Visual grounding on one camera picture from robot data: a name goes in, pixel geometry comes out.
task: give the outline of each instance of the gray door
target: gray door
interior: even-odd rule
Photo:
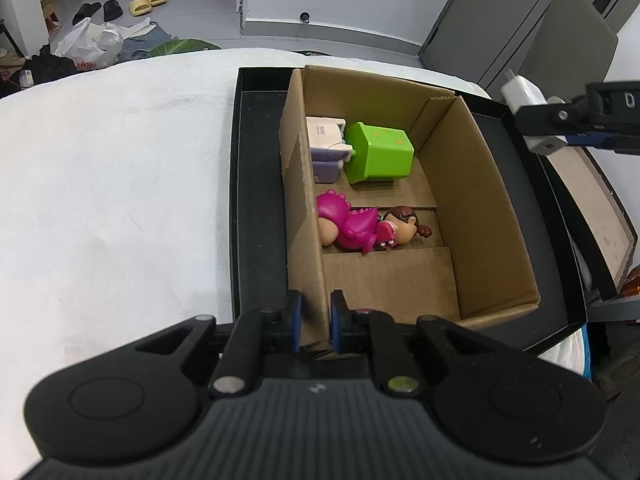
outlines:
[[[517,72],[550,1],[452,0],[420,60],[432,70],[494,89],[505,69]],[[604,16],[616,2],[607,2]]]

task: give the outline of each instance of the screw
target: screw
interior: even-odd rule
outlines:
[[[221,394],[236,394],[244,389],[245,384],[244,380],[233,375],[218,377],[213,381],[214,389]]]
[[[386,386],[392,391],[399,394],[410,394],[420,388],[420,383],[413,377],[406,375],[398,375],[390,378],[386,382]]]

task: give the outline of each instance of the tile floor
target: tile floor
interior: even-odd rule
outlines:
[[[51,37],[53,47],[68,33],[71,20],[80,5],[85,2],[104,3],[106,0],[58,0],[56,7],[62,27]],[[304,38],[279,38],[273,36],[243,36],[240,32],[240,14],[235,12],[236,0],[167,0],[145,16],[133,17],[129,13],[131,0],[118,0],[124,14],[114,21],[118,25],[133,25],[147,16],[164,28],[168,34],[179,38],[196,38],[210,41],[222,48],[263,47],[281,50],[318,50],[331,56],[356,57],[406,66],[421,67],[415,56],[400,54],[337,41],[307,40]],[[102,9],[98,10],[92,22],[103,23]]]

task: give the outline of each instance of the white pillar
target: white pillar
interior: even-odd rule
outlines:
[[[49,43],[40,0],[0,0],[0,18],[25,56]]]

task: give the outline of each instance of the white plastic bag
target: white plastic bag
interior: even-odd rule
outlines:
[[[78,70],[94,70],[114,64],[123,42],[116,28],[85,18],[58,43],[54,54],[72,59]]]

